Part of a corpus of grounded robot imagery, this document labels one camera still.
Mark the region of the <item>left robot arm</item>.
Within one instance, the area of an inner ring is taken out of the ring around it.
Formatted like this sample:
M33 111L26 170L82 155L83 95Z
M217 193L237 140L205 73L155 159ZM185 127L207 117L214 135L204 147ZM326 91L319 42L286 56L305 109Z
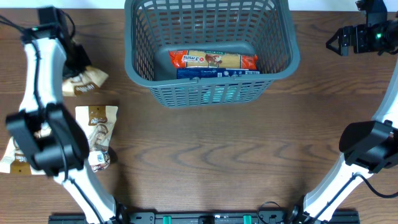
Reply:
M19 111L6 117L6 129L30 166L44 171L65 188L85 214L87 223L122 223L114 197L92 171L87 138L63 104L62 83L85 71L90 60L68 30L71 17L54 6L37 10L39 24L16 28L27 57L25 93Z

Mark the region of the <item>orange spaghetti packet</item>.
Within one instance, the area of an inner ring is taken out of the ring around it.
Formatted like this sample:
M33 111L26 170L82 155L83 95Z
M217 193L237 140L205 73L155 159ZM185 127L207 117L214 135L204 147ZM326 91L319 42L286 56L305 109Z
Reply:
M175 68L235 68L257 70L257 55L242 55L209 50L169 51Z

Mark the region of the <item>light teal wipes packet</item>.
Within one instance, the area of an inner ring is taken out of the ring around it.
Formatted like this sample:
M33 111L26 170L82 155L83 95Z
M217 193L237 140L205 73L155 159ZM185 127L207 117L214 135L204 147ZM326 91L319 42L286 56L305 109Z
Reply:
M243 101L248 90L248 85L239 84L204 86L201 90L201 103L217 104L240 102Z

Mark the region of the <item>cream snack pouch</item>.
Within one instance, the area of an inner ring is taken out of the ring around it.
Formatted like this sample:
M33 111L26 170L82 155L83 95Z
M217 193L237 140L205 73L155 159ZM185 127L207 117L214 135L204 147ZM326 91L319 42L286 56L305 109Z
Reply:
M79 96L98 90L109 75L102 70L87 66L79 75L67 78L62 83L63 96Z

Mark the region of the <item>blue carton box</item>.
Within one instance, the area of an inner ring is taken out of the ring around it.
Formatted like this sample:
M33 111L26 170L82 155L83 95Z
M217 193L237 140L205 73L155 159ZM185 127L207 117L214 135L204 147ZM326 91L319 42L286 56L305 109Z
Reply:
M183 78L221 78L241 75L258 75L258 70L235 68L178 68L177 79Z

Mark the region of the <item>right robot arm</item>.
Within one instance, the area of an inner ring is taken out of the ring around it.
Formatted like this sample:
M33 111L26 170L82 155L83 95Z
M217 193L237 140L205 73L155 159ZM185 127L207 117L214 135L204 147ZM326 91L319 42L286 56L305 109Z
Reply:
M340 56L375 52L397 55L397 19L387 18L383 0L356 1L366 14L366 22L345 26L326 42L326 47ZM340 155L323 178L293 207L286 223L349 223L352 215L337 208L361 183L380 198L396 198L397 194L382 194L369 178L383 169L397 165L397 72L392 74L382 103L369 121L349 124L340 137Z

